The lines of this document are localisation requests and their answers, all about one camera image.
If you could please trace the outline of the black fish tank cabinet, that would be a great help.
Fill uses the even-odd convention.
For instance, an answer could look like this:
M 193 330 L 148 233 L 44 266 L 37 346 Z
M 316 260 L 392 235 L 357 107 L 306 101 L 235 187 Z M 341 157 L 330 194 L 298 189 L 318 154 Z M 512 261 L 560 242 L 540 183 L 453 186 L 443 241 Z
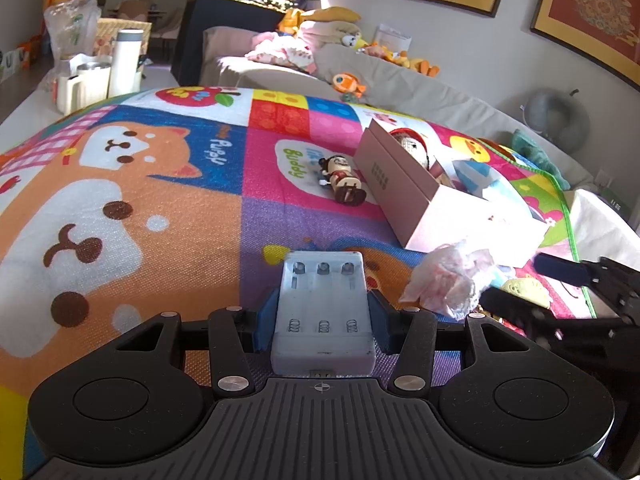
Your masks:
M 274 32 L 282 11 L 241 0 L 188 0 L 171 73 L 180 86 L 194 86 L 224 56 L 240 56 L 261 32 Z

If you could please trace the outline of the pink cardboard box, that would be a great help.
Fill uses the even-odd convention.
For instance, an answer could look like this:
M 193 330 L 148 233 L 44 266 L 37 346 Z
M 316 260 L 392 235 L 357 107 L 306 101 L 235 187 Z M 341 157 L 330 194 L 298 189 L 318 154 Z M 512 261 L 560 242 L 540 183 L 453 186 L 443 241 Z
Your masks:
M 488 200 L 439 183 L 377 122 L 363 131 L 354 159 L 399 243 L 414 252 L 464 243 L 520 268 L 549 229 L 521 197 Z

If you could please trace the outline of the colourful cartoon play mat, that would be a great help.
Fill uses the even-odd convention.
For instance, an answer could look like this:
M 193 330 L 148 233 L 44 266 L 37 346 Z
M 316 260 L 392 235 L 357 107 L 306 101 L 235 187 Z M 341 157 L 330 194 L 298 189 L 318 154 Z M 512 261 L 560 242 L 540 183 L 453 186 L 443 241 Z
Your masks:
M 201 320 L 256 304 L 293 250 L 360 252 L 368 287 L 397 304 L 421 255 L 374 200 L 345 206 L 319 183 L 319 160 L 352 157 L 371 122 L 497 169 L 547 222 L 542 249 L 576 257 L 555 183 L 466 130 L 269 90 L 103 102 L 1 157 L 2 477 L 40 463 L 27 428 L 40 382 L 157 313 Z

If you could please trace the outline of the yellow duck plush row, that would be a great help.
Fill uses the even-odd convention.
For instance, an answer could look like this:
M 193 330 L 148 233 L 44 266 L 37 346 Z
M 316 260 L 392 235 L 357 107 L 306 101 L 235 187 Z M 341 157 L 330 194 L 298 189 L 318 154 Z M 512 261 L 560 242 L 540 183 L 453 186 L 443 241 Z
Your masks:
M 343 36 L 342 44 L 359 53 L 380 58 L 396 66 L 413 70 L 423 76 L 435 78 L 440 72 L 440 68 L 437 65 L 431 64 L 425 58 L 409 58 L 407 51 L 392 52 L 388 47 L 384 47 L 375 41 L 369 44 L 359 34 Z

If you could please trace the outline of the grey neck pillow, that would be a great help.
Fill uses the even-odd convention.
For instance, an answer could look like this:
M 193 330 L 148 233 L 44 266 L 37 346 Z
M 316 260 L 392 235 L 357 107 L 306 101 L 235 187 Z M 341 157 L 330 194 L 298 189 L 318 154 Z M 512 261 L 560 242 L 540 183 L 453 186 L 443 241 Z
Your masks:
M 564 153 L 578 152 L 590 133 L 590 118 L 578 93 L 578 89 L 537 90 L 521 106 L 524 124 Z

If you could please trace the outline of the white battery charger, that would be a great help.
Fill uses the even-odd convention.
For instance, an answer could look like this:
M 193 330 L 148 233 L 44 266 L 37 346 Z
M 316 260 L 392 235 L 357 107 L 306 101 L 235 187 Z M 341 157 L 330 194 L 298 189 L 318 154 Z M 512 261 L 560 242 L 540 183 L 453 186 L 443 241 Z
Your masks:
M 360 252 L 290 252 L 270 362 L 279 376 L 361 377 L 375 364 Z

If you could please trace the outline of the clear plastic bag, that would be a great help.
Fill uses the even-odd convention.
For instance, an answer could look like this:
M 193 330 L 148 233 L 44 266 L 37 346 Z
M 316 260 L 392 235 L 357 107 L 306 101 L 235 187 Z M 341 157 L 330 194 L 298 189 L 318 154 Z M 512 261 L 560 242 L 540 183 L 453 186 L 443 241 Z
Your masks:
M 96 0 L 70 0 L 43 12 L 54 62 L 93 52 L 101 8 Z

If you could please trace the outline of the yellow pillow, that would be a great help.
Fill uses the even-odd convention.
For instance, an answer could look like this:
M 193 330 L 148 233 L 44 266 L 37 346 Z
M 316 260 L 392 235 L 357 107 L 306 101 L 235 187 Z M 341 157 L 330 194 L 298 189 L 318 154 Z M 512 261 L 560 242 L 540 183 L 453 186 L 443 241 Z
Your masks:
M 360 15 L 342 6 L 329 6 L 325 9 L 314 9 L 300 14 L 302 22 L 346 22 L 356 23 L 360 20 Z

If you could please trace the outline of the teal green cloth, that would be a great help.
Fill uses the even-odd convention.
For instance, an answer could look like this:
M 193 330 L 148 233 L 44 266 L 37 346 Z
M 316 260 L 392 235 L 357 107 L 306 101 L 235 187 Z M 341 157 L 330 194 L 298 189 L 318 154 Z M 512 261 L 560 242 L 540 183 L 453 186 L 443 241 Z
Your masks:
M 538 169 L 552 174 L 563 191 L 570 189 L 570 182 L 563 177 L 560 168 L 556 166 L 546 152 L 532 139 L 529 139 L 522 130 L 516 129 L 512 134 L 511 148 L 532 162 Z

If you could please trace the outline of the beige sofa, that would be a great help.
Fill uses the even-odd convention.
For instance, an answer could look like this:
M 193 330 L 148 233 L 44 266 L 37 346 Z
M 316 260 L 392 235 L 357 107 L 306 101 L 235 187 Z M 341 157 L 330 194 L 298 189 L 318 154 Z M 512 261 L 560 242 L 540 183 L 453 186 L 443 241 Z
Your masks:
M 359 54 L 337 44 L 326 44 L 314 54 L 317 70 L 312 75 L 270 64 L 252 62 L 244 55 L 224 56 L 201 76 L 203 86 L 241 87 L 303 94 L 331 101 L 341 95 L 330 85 L 337 73 L 350 73 L 367 86 L 359 100 L 370 107 L 425 119 L 468 136 L 508 144 L 516 129 L 538 144 L 558 166 L 570 187 L 596 188 L 594 177 L 570 155 L 544 140 L 519 120 L 483 100 L 378 58 Z

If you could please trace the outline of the brown wooden figurine toy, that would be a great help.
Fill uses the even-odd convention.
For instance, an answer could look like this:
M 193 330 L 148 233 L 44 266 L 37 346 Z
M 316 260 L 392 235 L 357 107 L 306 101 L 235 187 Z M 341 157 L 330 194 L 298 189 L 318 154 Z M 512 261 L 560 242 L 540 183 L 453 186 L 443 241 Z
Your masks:
M 318 164 L 321 176 L 319 184 L 332 190 L 337 203 L 357 207 L 366 201 L 367 191 L 344 156 L 320 158 Z

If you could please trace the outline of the crochet doll red hat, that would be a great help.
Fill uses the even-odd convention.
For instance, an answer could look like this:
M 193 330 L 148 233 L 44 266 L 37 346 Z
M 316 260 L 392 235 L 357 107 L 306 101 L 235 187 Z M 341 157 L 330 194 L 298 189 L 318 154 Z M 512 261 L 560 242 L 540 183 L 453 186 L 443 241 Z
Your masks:
M 412 158 L 421 165 L 439 184 L 451 186 L 452 183 L 440 163 L 433 156 L 428 154 L 428 149 L 420 133 L 410 128 L 396 128 L 390 131 L 390 136 L 394 138 L 402 148 L 409 153 Z

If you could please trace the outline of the orange fish plush toy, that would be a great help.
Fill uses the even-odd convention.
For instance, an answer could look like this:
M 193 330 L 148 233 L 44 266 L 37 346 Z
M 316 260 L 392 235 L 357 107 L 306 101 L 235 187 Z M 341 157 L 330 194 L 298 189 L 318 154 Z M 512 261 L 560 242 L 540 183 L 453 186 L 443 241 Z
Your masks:
M 349 73 L 334 75 L 332 87 L 343 96 L 354 96 L 356 99 L 360 99 L 363 93 L 367 91 L 367 86 L 362 84 L 356 76 Z

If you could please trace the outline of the blue white snack packet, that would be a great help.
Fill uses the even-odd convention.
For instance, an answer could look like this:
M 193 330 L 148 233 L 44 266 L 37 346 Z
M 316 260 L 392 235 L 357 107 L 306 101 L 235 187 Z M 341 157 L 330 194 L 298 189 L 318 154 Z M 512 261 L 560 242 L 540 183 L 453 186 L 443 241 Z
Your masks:
M 482 197 L 486 188 L 490 188 L 495 181 L 491 166 L 484 162 L 473 159 L 455 160 L 452 166 L 466 192 L 474 196 Z

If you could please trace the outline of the yellow keychain charm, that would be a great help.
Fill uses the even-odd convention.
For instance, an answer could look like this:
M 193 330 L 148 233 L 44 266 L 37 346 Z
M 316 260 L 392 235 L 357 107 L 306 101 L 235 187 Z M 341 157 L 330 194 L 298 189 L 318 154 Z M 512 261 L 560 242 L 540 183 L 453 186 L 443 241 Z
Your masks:
M 513 296 L 525 299 L 538 306 L 550 309 L 552 305 L 552 297 L 548 289 L 541 284 L 540 281 L 531 276 L 525 278 L 510 278 L 504 282 L 501 289 Z

